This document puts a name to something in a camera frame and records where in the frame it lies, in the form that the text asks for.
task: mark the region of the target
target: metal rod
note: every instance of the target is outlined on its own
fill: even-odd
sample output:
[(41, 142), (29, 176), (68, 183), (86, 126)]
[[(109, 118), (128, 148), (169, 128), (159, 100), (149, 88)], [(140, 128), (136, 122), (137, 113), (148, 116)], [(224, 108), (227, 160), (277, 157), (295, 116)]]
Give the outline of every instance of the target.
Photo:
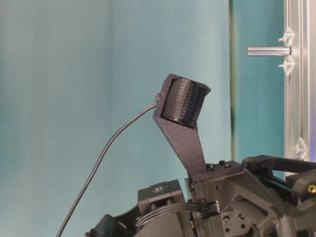
[(250, 56), (289, 56), (290, 47), (283, 46), (264, 46), (264, 47), (247, 47), (247, 55)]

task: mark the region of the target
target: wire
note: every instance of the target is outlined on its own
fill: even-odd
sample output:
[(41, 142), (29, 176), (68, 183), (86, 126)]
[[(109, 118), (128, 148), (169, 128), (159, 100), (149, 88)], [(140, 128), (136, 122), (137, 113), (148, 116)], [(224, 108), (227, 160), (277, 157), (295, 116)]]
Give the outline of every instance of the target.
[(76, 206), (78, 205), (78, 202), (80, 201), (80, 199), (82, 198), (85, 190), (87, 189), (88, 185), (90, 184), (93, 176), (95, 175), (105, 153), (107, 152), (107, 150), (109, 149), (110, 145), (114, 142), (114, 140), (120, 135), (121, 132), (123, 132), (128, 126), (130, 126), (133, 122), (135, 122), (137, 119), (139, 119), (143, 114), (145, 114), (146, 112), (148, 112), (149, 110), (152, 110), (154, 108), (157, 107), (157, 104), (152, 104), (148, 107), (146, 107), (145, 109), (143, 109), (141, 112), (139, 112), (137, 115), (135, 115), (135, 117), (133, 117), (131, 120), (127, 121), (116, 133), (114, 133), (114, 135), (109, 139), (109, 141), (106, 143), (105, 147), (103, 148), (103, 151), (101, 152), (99, 158), (97, 159), (97, 162), (92, 170), (92, 172), (90, 173), (90, 175), (88, 176), (87, 181), (84, 183), (80, 193), (78, 194), (78, 197), (76, 198), (74, 204), (72, 205), (72, 207), (70, 208), (63, 224), (61, 225), (57, 236), (56, 237), (60, 237), (61, 234), (63, 233), (72, 213), (74, 212)]
[(135, 226), (142, 227), (147, 222), (166, 215), (168, 213), (173, 212), (187, 212), (187, 211), (194, 211), (200, 212), (208, 216), (217, 215), (220, 213), (218, 202), (212, 202), (208, 204), (199, 204), (199, 203), (175, 203), (170, 204), (167, 206), (159, 207), (146, 215), (137, 219)]

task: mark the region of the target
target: bolt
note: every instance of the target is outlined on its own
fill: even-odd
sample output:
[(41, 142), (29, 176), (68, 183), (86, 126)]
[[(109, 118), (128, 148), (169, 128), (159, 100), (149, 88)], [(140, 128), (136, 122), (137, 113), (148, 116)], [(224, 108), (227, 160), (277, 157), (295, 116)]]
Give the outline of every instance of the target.
[(310, 193), (310, 194), (316, 194), (316, 185), (310, 185), (309, 187), (308, 187), (308, 192)]
[(223, 221), (224, 221), (224, 223), (228, 223), (228, 222), (229, 222), (229, 217), (228, 217), (228, 216), (225, 216), (225, 217), (223, 218)]

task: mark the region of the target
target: gold screw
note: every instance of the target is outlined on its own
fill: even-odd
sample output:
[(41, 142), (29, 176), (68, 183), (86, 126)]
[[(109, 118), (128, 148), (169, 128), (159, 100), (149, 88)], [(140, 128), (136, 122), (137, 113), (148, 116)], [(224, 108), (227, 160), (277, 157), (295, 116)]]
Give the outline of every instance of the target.
[(309, 192), (310, 194), (316, 194), (316, 185), (310, 185), (310, 186), (308, 187), (308, 192)]

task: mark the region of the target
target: teal wall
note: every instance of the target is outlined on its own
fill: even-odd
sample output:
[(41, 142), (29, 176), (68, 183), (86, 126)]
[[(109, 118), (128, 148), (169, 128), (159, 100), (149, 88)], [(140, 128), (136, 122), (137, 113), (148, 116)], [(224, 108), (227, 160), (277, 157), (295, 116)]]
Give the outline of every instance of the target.
[(247, 46), (277, 46), (284, 33), (283, 0), (231, 0), (233, 153), (284, 156), (282, 57), (246, 55)]
[[(228, 1), (0, 1), (0, 235), (55, 236), (107, 139), (169, 73), (212, 88), (204, 155), (229, 160)], [(64, 236), (185, 177), (150, 112), (113, 143)]]

